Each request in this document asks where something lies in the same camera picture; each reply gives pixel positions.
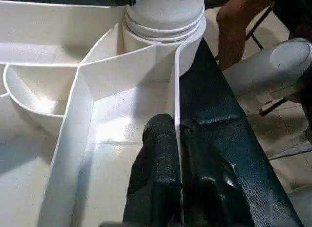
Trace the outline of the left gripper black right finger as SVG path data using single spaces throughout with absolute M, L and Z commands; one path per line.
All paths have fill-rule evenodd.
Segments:
M 232 165 L 194 119 L 180 126 L 184 221 L 189 227 L 253 227 L 247 198 Z

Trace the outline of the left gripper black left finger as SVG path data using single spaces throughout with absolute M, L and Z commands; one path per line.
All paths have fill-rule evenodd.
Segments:
M 131 168 L 123 221 L 136 227 L 167 227 L 181 218 L 181 180 L 174 121 L 153 116 Z

